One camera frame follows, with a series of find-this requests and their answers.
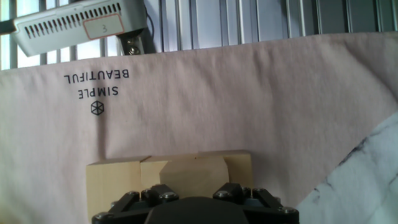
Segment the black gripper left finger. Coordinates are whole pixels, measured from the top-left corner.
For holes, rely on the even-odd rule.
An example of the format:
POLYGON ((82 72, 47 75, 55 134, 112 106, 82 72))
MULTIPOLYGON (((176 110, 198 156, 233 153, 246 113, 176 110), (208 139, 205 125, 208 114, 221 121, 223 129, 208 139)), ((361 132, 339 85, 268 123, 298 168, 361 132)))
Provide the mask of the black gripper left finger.
POLYGON ((156 206, 179 198, 179 195, 165 184, 154 185, 141 192, 129 191, 113 202, 107 212, 93 215, 92 224, 144 224, 156 206))

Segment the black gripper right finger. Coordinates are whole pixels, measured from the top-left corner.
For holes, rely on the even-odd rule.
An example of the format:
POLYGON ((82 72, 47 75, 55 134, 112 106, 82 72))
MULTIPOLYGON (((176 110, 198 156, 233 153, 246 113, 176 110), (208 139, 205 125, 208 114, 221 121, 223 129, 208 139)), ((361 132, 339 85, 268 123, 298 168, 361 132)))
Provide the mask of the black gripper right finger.
POLYGON ((237 205, 248 223, 299 224, 299 211, 283 206, 279 197, 273 196, 264 188, 250 189, 227 182, 212 195, 212 198, 237 205))

